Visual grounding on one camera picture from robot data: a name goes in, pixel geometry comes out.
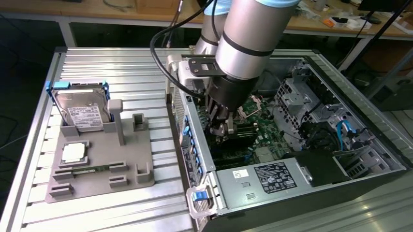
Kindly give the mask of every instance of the black ring band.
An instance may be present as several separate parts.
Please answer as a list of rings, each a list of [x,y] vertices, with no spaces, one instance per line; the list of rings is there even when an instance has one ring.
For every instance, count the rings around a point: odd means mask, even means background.
[[[202,39],[205,42],[208,42],[209,44],[212,44],[212,45],[214,45],[214,46],[218,46],[218,43],[214,42],[214,41],[212,41],[212,40],[209,40],[202,34],[201,34],[201,39]]]
[[[273,50],[272,51],[261,52],[261,51],[256,51],[256,50],[252,50],[252,49],[248,49],[248,48],[242,47],[240,44],[237,44],[234,41],[232,41],[232,39],[226,35],[226,32],[222,33],[222,36],[224,36],[228,44],[232,45],[232,47],[234,47],[238,51],[241,51],[241,52],[244,52],[244,53],[246,53],[246,54],[249,54],[252,56],[266,57],[266,56],[273,54]]]

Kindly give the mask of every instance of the aluminum profile table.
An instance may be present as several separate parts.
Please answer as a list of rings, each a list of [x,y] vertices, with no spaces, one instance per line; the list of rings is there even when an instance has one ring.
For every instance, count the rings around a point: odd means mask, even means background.
[[[189,53],[189,49],[158,51],[164,61],[169,54]],[[329,71],[332,67],[325,58],[309,50],[281,50],[276,53],[312,56],[331,76],[340,75]],[[155,185],[65,202],[45,202],[62,117],[43,92],[0,231],[193,231],[168,118],[166,79],[154,64],[149,49],[70,48],[69,51],[57,52],[47,80],[83,83],[107,80],[111,98],[125,101],[122,117],[127,118],[134,113],[146,114],[150,118]],[[249,231],[413,231],[412,177],[411,172],[352,202]]]

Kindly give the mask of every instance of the handle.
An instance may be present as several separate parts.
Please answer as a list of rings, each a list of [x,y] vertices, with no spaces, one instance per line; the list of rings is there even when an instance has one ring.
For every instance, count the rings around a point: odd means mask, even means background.
[[[217,206],[216,206],[216,204],[213,205],[213,207],[210,209],[202,210],[202,211],[197,211],[197,209],[194,207],[194,201],[193,201],[194,193],[200,192],[200,191],[206,191],[206,190],[208,190],[208,186],[206,185],[201,185],[201,186],[192,187],[192,188],[188,189],[186,196],[188,196],[189,214],[192,215],[192,217],[194,219],[204,218],[206,216],[217,214]]]

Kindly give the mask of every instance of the power supply label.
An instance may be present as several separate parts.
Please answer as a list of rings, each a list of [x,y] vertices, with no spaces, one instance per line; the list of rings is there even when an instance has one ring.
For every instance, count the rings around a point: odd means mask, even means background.
[[[274,193],[297,187],[284,162],[272,163],[254,169],[266,193]]]
[[[102,127],[102,117],[98,106],[69,108],[74,124],[78,128]]]

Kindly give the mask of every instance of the barcode sticker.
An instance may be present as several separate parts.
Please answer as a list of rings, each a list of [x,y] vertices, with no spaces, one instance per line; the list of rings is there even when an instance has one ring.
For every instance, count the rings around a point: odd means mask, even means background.
[[[78,128],[102,127],[102,117],[98,106],[69,108],[74,124]]]
[[[246,169],[233,171],[233,174],[234,174],[234,178],[236,178],[236,179],[249,176],[248,170],[246,170]]]

